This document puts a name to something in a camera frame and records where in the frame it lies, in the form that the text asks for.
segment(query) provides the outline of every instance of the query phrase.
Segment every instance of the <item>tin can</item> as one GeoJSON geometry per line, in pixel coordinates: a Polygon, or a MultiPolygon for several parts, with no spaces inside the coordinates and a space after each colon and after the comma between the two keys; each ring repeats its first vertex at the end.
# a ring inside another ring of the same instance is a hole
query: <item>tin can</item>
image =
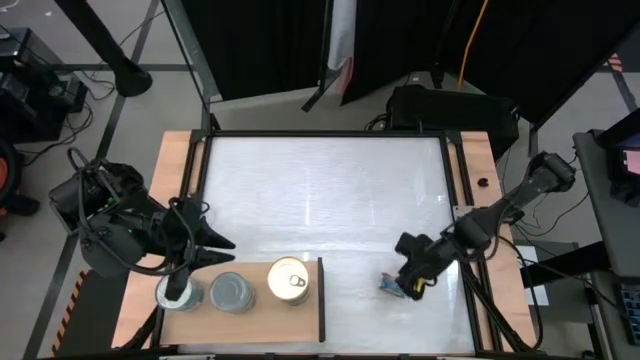
{"type": "Polygon", "coordinates": [[[234,272],[218,275],[209,288],[213,306],[224,312],[244,314],[256,303],[256,292],[251,283],[234,272]]]}
{"type": "Polygon", "coordinates": [[[284,257],[273,263],[267,282],[273,295],[289,305],[300,305],[309,297],[309,271],[294,257],[284,257]]]}
{"type": "Polygon", "coordinates": [[[182,295],[176,301],[165,297],[169,276],[163,276],[156,286],[156,302],[166,310],[191,311],[197,308],[204,300],[204,288],[197,281],[189,278],[182,295]]]}

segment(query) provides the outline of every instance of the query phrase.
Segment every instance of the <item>gray floor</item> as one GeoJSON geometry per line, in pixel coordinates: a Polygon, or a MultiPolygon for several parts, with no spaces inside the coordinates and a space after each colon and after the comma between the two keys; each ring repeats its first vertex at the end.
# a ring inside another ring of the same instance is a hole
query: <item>gray floor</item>
{"type": "MultiPolygon", "coordinates": [[[[103,19],[115,39],[124,38],[143,21],[150,0],[111,0],[90,3],[103,19]]],[[[8,13],[0,13],[4,26],[28,26],[43,39],[65,62],[93,64],[97,54],[78,33],[52,0],[22,0],[8,13]]],[[[133,52],[138,34],[125,43],[127,54],[133,52]]],[[[142,63],[182,64],[175,38],[164,16],[158,17],[141,55],[142,63]]],[[[108,158],[126,161],[135,166],[149,183],[153,174],[162,133],[166,130],[187,130],[199,126],[200,105],[186,72],[154,72],[152,89],[142,96],[127,99],[120,121],[109,148],[108,158]]],[[[99,73],[109,79],[111,74],[99,73]]],[[[415,81],[430,84],[428,77],[416,76],[415,81]]],[[[640,75],[625,74],[629,87],[640,94],[640,75]]],[[[446,79],[446,86],[453,86],[446,79]]],[[[100,85],[88,83],[96,95],[104,93],[100,85]]],[[[361,129],[375,115],[384,111],[384,104],[392,86],[385,87],[366,98],[345,107],[339,107],[340,96],[330,91],[310,113],[300,111],[302,104],[314,89],[285,94],[263,96],[215,104],[213,111],[226,129],[361,129]]],[[[81,134],[74,144],[88,156],[93,156],[102,138],[116,95],[100,102],[90,101],[95,120],[90,129],[81,134]]],[[[540,131],[540,149],[559,152],[566,159],[573,158],[571,135],[591,128],[607,128],[628,114],[611,74],[595,74],[576,95],[565,104],[540,131]]],[[[79,123],[82,116],[74,116],[79,123]]],[[[45,144],[30,144],[25,149],[39,149],[45,144]]],[[[505,172],[506,188],[514,187],[522,177],[528,159],[526,136],[512,148],[505,172]]],[[[504,166],[500,162],[499,171],[504,166]]],[[[52,150],[27,168],[24,176],[26,193],[42,201],[42,209],[32,218],[8,217],[0,219],[0,230],[8,239],[0,244],[0,286],[5,295],[0,297],[0,358],[22,357],[38,311],[51,280],[64,244],[65,234],[47,205],[48,191],[71,175],[64,149],[52,150]]],[[[538,213],[544,228],[570,205],[577,203],[586,193],[579,176],[576,186],[568,193],[550,196],[538,213]]],[[[577,242],[586,245],[599,239],[591,206],[582,206],[563,218],[545,240],[577,242]]],[[[56,304],[54,315],[40,350],[40,356],[49,355],[59,320],[68,301],[66,294],[78,272],[84,269],[79,255],[74,257],[69,274],[56,304]]],[[[579,324],[558,324],[545,319],[543,348],[557,355],[576,355],[589,347],[586,327],[579,324]]]]}

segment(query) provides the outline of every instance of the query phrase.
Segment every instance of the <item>wooden tabletop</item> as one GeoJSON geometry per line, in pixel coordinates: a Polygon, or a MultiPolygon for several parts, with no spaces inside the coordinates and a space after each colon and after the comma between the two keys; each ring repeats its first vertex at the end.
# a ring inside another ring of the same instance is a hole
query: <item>wooden tabletop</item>
{"type": "MultiPolygon", "coordinates": [[[[164,134],[150,188],[150,195],[161,203],[167,203],[171,197],[177,196],[180,191],[190,134],[190,132],[165,132],[164,134]]],[[[475,205],[491,205],[502,197],[502,192],[487,134],[484,132],[466,132],[462,134],[462,138],[475,205]],[[488,187],[481,188],[477,185],[478,180],[481,178],[489,180],[488,187]]],[[[457,197],[459,203],[464,204],[462,183],[453,146],[449,147],[449,153],[457,197]]],[[[192,181],[190,189],[193,189],[194,185],[195,182],[192,181]]],[[[508,226],[502,228],[501,235],[511,239],[508,226]]],[[[147,258],[143,259],[143,261],[150,263],[157,261],[157,259],[147,258]]],[[[499,247],[496,256],[487,263],[487,267],[496,306],[522,339],[527,344],[533,345],[536,337],[515,252],[507,246],[499,247]]],[[[114,347],[127,342],[155,307],[153,293],[149,293],[148,287],[144,285],[145,281],[142,280],[144,277],[144,275],[137,273],[129,275],[118,325],[112,342],[114,347]]],[[[482,305],[477,301],[476,303],[480,318],[483,348],[491,349],[491,337],[486,321],[486,313],[482,305]]]]}

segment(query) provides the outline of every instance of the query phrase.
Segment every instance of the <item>white table surface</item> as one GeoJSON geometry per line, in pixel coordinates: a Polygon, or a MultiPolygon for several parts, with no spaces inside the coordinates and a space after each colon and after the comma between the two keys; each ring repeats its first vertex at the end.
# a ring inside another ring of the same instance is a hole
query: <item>white table surface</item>
{"type": "Polygon", "coordinates": [[[457,264],[418,302],[378,289],[404,263],[402,232],[437,237],[452,221],[439,139],[215,138],[204,200],[237,261],[323,258],[326,341],[182,351],[473,353],[457,264]]]}

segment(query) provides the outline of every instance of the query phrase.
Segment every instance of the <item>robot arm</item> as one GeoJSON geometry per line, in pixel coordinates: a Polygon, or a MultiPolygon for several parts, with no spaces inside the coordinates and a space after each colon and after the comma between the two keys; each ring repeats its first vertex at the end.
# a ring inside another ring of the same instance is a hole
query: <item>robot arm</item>
{"type": "Polygon", "coordinates": [[[209,227],[196,200],[172,198],[167,209],[149,196],[133,167],[105,159],[89,162],[75,148],[68,157],[76,172],[49,192],[51,207],[69,235],[78,236],[83,258],[100,275],[168,275],[165,296],[177,300],[193,271],[234,259],[208,249],[234,249],[235,244],[209,227]],[[73,161],[74,153],[82,166],[73,161]],[[163,262],[137,265],[148,253],[164,256],[163,262]]]}
{"type": "Polygon", "coordinates": [[[531,160],[522,183],[489,207],[474,209],[432,240],[427,235],[403,233],[395,251],[407,258],[396,283],[414,300],[424,294],[424,285],[435,284],[455,260],[483,257],[504,219],[520,219],[522,208],[539,195],[564,192],[575,182],[575,169],[557,154],[540,153],[531,160]]]}

